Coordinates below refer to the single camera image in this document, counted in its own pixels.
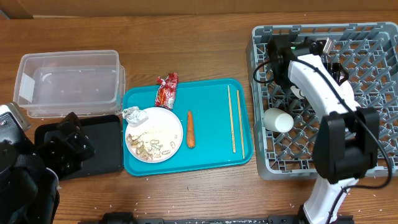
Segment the white napkin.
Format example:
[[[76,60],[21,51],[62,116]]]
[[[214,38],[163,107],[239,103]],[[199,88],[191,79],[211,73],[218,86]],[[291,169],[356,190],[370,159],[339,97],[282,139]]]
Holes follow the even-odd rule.
[[[147,113],[140,110],[138,106],[124,109],[122,111],[122,117],[131,126],[139,126],[149,119]]]

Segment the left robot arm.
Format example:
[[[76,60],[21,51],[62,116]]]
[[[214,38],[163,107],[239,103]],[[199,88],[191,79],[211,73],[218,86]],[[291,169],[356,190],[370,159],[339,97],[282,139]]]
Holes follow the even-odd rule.
[[[60,179],[81,170],[95,154],[80,120],[69,113],[59,137],[35,145],[12,113],[1,115],[1,223],[52,223]]]

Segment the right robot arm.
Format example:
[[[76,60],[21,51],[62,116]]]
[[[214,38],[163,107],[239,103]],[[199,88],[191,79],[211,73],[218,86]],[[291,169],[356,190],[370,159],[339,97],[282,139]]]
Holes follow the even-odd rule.
[[[330,40],[286,35],[271,38],[267,54],[274,81],[283,90],[298,88],[320,120],[312,160],[318,173],[310,198],[301,206],[299,223],[337,223],[337,211],[350,188],[376,166],[379,115],[362,108],[341,89],[348,73],[339,63],[322,60]]]

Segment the orange carrot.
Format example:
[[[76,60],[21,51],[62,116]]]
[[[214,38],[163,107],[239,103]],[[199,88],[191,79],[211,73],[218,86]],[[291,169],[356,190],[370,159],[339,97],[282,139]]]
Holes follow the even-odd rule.
[[[194,123],[193,123],[193,115],[189,110],[187,114],[187,146],[189,148],[195,147],[195,132],[194,132]]]

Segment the white bowl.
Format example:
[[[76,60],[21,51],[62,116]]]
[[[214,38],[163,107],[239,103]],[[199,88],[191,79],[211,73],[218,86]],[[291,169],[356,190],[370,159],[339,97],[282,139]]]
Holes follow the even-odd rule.
[[[296,86],[291,86],[290,87],[290,89],[291,89],[291,91],[292,91],[292,93],[298,98],[298,99],[304,99],[305,98],[305,95],[302,93],[302,91],[299,89],[299,88],[297,88]]]

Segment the small white cup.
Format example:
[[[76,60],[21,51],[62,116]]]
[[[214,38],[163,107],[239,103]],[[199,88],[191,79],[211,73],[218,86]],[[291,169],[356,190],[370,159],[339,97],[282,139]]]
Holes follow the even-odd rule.
[[[291,115],[278,108],[269,108],[264,112],[263,124],[269,131],[287,133],[293,128],[294,120]]]

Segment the large white plate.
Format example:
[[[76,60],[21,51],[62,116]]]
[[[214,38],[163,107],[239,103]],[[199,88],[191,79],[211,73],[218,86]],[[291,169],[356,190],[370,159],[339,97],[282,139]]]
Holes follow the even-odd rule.
[[[128,133],[129,131],[149,131],[153,129],[166,131],[168,133],[178,133],[180,135],[180,148],[183,140],[183,128],[181,121],[178,119],[178,117],[171,111],[160,107],[146,108],[144,111],[149,116],[149,119],[139,126],[127,125],[127,128],[125,130],[125,136],[126,133]]]

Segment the red snack wrapper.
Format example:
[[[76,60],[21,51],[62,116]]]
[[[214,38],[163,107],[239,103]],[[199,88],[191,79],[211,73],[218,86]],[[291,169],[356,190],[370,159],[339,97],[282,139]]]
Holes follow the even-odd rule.
[[[156,82],[159,84],[159,88],[155,97],[155,105],[172,110],[177,92],[178,74],[170,73],[166,79],[158,77]]]

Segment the wooden chopstick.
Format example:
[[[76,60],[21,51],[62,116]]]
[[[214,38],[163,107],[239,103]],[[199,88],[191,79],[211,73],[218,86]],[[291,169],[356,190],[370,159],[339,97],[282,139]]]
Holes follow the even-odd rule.
[[[240,139],[241,139],[241,150],[243,159],[245,160],[245,149],[244,149],[244,136],[243,136],[243,122],[242,122],[242,113],[241,113],[241,102],[240,102],[240,95],[239,90],[236,90],[236,97],[237,97],[237,104],[238,104],[238,118],[239,118],[239,132],[240,132]]]
[[[233,145],[233,153],[236,153],[236,143],[234,137],[234,121],[233,121],[233,109],[231,103],[231,91],[229,85],[227,86],[228,91],[228,106],[229,106],[229,118],[230,118],[230,126],[231,126],[231,140]]]

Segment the food scraps and rice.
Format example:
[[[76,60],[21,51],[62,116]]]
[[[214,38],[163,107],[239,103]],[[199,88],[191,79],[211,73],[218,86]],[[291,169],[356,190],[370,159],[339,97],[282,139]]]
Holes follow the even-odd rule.
[[[129,131],[125,141],[129,152],[140,161],[157,163],[172,157],[180,145],[180,135],[161,130]]]

